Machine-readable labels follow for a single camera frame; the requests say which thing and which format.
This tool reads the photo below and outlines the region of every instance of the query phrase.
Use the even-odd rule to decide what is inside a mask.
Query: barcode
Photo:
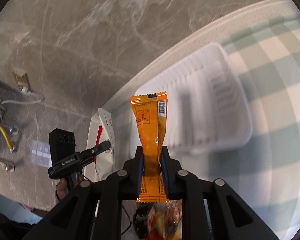
[[[158,101],[158,115],[160,116],[166,116],[166,104],[167,101]]]

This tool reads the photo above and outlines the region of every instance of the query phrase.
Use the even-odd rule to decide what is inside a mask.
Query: metal screw head
[[[11,153],[16,153],[18,151],[18,146],[12,143],[13,148],[10,149]]]
[[[119,171],[117,172],[117,175],[120,176],[120,177],[126,176],[127,174],[128,174],[128,173],[127,173],[127,171],[125,171],[125,170],[119,170]]]
[[[13,134],[13,135],[17,135],[18,133],[19,133],[19,127],[16,126],[16,125],[14,125],[14,126],[13,126],[13,129],[12,129],[12,134]]]
[[[180,171],[178,171],[178,174],[180,176],[187,176],[188,175],[188,171],[186,171],[186,170],[180,170]]]
[[[81,187],[89,187],[90,186],[90,181],[88,180],[83,180],[80,182]]]
[[[221,187],[225,184],[225,181],[223,179],[216,179],[214,183]]]
[[[6,172],[14,172],[14,169],[13,164],[6,164]]]

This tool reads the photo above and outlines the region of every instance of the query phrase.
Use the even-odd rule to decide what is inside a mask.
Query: human hand
[[[82,176],[82,174],[80,174],[78,177],[77,183],[74,184],[74,187],[77,186],[83,180],[84,180],[84,177]],[[63,199],[67,195],[66,188],[67,188],[67,181],[64,178],[61,178],[60,182],[58,182],[58,184],[56,186],[56,193],[60,200]]]

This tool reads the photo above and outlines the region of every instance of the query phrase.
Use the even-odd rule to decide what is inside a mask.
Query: wall outlet
[[[13,74],[14,79],[17,82],[17,86],[19,87],[20,90],[22,90],[23,88],[27,88],[28,90],[30,89],[26,71],[24,71],[23,69],[19,69],[19,68],[13,68],[12,74]]]

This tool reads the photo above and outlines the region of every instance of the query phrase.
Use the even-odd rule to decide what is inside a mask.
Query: black camera device
[[[50,179],[65,178],[68,190],[74,186],[71,175],[82,173],[82,168],[94,161],[94,157],[111,147],[109,141],[104,141],[83,152],[75,151],[74,133],[55,129],[49,133],[49,144],[52,166],[48,169]]]

